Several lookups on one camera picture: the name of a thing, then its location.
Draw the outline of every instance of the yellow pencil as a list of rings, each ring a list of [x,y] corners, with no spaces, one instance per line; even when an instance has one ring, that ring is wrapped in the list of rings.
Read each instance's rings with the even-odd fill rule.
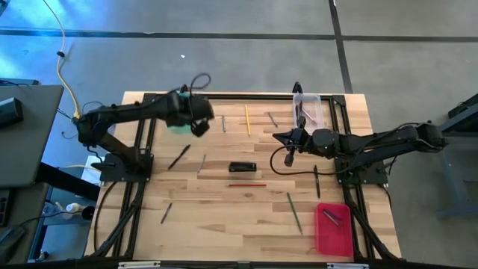
[[[246,108],[246,120],[247,120],[247,134],[251,136],[251,126],[249,124],[249,113],[247,113],[247,105],[244,105]]]

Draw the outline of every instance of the red pencil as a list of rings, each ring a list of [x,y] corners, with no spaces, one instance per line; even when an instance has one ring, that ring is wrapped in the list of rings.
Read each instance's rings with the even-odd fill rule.
[[[229,184],[229,187],[265,187],[265,184]]]

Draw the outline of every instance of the red tray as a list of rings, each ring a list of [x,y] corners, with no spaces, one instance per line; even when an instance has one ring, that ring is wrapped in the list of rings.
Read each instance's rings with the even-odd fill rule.
[[[335,215],[338,226],[324,213]],[[315,249],[324,255],[353,257],[350,209],[346,205],[320,203],[315,209]]]

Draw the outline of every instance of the wooden tabletop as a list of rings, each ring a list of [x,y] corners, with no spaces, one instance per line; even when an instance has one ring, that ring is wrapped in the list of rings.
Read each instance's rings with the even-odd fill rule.
[[[144,92],[125,92],[122,103],[141,101]],[[365,97],[346,96],[352,133],[372,132]],[[215,120],[201,138],[191,134],[173,134],[158,121],[152,153],[155,156],[152,180],[146,186],[137,233],[135,259],[263,261],[263,262],[345,262],[350,258],[324,256],[314,249],[314,209],[319,202],[343,203],[344,196],[335,176],[321,176],[321,198],[317,198],[311,174],[279,176],[269,166],[273,150],[281,146],[272,137],[275,132],[292,128],[291,101],[278,100],[211,100]],[[247,134],[244,105],[247,104],[251,135]],[[327,128],[331,128],[329,108],[322,106]],[[267,112],[279,124],[276,128]],[[223,133],[222,115],[226,119]],[[133,145],[137,122],[123,123],[114,135]],[[146,144],[146,132],[143,145]],[[174,166],[167,167],[184,146],[191,148]],[[197,173],[203,155],[206,159]],[[308,154],[296,154],[294,165],[285,167],[284,152],[277,154],[277,170],[295,172],[312,170],[332,172],[332,161]],[[256,173],[229,173],[231,161],[253,161]],[[234,183],[265,183],[266,187],[230,188]],[[102,188],[98,201],[106,190]],[[117,224],[125,183],[118,183],[105,199],[99,216],[98,239],[101,244]],[[303,233],[301,235],[286,193],[294,201]],[[363,186],[368,220],[383,243],[395,255],[400,249],[385,192],[375,185]],[[164,224],[161,218],[173,203]],[[365,253],[363,232],[357,229],[361,251]],[[123,237],[122,253],[129,226]],[[85,255],[93,251],[93,225]]]

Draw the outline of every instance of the gray floor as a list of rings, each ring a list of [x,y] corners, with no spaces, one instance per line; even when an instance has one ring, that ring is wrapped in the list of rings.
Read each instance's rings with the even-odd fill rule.
[[[50,0],[65,28],[88,31],[333,34],[326,0]],[[478,36],[478,1],[337,0],[343,34]],[[3,29],[56,29],[41,1],[11,0]],[[55,74],[59,37],[0,36],[1,76],[60,84]],[[376,131],[409,121],[444,120],[448,110],[477,93],[478,43],[344,43],[354,93],[364,93]],[[83,104],[120,102],[125,90],[169,90],[198,72],[211,90],[343,93],[333,40],[207,40],[160,38],[67,39],[63,74]],[[72,114],[72,101],[60,107]],[[44,161],[81,164],[87,152],[68,119],[58,116]],[[478,267],[478,218],[438,221],[449,206],[437,155],[398,158],[390,177],[394,220],[403,257],[415,262]],[[59,238],[70,229],[52,231]],[[46,241],[45,249],[56,249]],[[78,250],[58,257],[78,256]]]

